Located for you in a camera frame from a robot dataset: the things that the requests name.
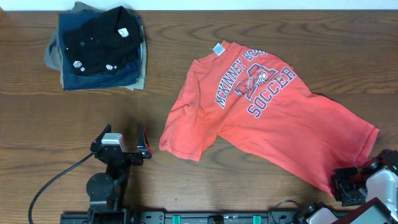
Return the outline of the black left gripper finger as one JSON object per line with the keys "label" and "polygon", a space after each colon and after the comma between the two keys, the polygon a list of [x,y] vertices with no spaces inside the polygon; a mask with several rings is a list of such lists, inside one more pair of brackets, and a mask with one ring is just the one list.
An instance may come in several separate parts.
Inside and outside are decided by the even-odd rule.
{"label": "black left gripper finger", "polygon": [[111,132],[111,125],[107,124],[103,131],[99,134],[99,136],[92,142],[92,145],[99,145],[101,144],[104,135]]}
{"label": "black left gripper finger", "polygon": [[149,142],[147,140],[146,127],[144,125],[141,126],[141,130],[139,133],[139,139],[137,142],[137,148],[140,151],[150,151]]}

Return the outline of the red soccer t-shirt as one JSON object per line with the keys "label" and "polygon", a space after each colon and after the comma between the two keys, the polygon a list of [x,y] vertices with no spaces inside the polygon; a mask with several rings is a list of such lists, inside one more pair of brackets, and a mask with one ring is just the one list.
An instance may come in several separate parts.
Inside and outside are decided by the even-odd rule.
{"label": "red soccer t-shirt", "polygon": [[193,61],[159,148],[199,161],[221,137],[329,193],[333,171],[364,163],[378,133],[278,56],[225,41]]}

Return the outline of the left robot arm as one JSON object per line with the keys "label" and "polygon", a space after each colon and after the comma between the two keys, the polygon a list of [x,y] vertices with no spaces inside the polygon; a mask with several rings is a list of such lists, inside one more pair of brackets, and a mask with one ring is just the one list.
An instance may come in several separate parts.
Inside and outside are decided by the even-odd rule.
{"label": "left robot arm", "polygon": [[127,152],[122,134],[112,133],[110,124],[91,143],[90,151],[106,164],[106,171],[87,181],[86,192],[90,197],[88,224],[139,223],[138,214],[131,208],[124,208],[123,200],[131,166],[141,166],[144,159],[152,157],[144,125],[139,132],[137,148],[137,152]]}

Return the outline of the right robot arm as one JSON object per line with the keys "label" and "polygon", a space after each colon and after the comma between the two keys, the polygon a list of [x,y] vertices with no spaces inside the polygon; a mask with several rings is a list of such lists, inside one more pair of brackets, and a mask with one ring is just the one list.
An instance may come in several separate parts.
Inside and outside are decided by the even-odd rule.
{"label": "right robot arm", "polygon": [[397,151],[385,149],[359,167],[336,169],[331,183],[335,200],[356,208],[343,212],[314,203],[299,223],[397,223]]}

